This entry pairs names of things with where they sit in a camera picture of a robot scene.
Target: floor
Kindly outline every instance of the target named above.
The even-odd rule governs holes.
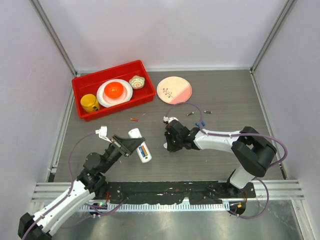
[[[251,126],[262,134],[268,134],[248,70],[150,72],[149,76],[155,88],[162,79],[170,76],[188,80],[192,85],[189,101],[203,110],[212,111],[212,114],[204,114],[204,122],[209,130],[230,132]],[[136,153],[129,158],[120,158],[106,173],[108,181],[226,180],[240,165],[231,153],[186,149],[169,153],[164,149],[163,116],[169,107],[170,105],[155,96],[152,102],[85,122],[78,118],[74,105],[54,181],[70,182],[67,164],[70,150],[81,137],[94,132],[100,126],[108,127],[108,136],[117,134],[120,137],[128,137],[128,131],[139,128],[152,154],[152,160],[148,163],[141,163]],[[195,114],[186,116],[191,111]],[[178,106],[170,116],[177,117],[189,129],[199,120],[199,113],[190,106]],[[139,121],[131,121],[130,118],[137,118]],[[107,146],[108,143],[96,135],[82,141],[71,156],[73,175],[77,176],[81,172],[89,153],[102,154]],[[269,169],[264,179],[283,179],[280,168]]]
[[[247,203],[246,216],[261,212],[265,202]],[[77,212],[53,240],[303,240],[291,201],[271,201],[255,220],[240,219],[226,211],[116,213],[88,219]]]

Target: yellow mug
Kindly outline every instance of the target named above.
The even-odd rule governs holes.
[[[87,113],[92,113],[100,109],[98,99],[93,94],[86,94],[80,100],[81,106]]]

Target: orange ball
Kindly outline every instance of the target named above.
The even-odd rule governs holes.
[[[104,94],[111,99],[120,97],[123,92],[124,86],[117,81],[110,82],[104,87]]]

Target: red tray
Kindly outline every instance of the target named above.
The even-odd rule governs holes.
[[[111,107],[104,107],[100,105],[100,110],[91,113],[87,113],[82,108],[80,104],[81,98],[86,94],[93,94],[96,96],[98,88],[105,81],[111,79],[123,79],[129,82],[129,80],[135,75],[144,77],[145,82],[142,88],[133,90],[133,95],[130,101]],[[156,90],[140,60],[74,78],[72,80],[72,88],[78,116],[86,121],[91,121],[140,104],[145,104],[152,101],[156,95]]]

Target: small decorative bowl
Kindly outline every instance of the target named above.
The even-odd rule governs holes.
[[[140,89],[145,85],[145,78],[136,75],[129,80],[129,83],[133,89]]]

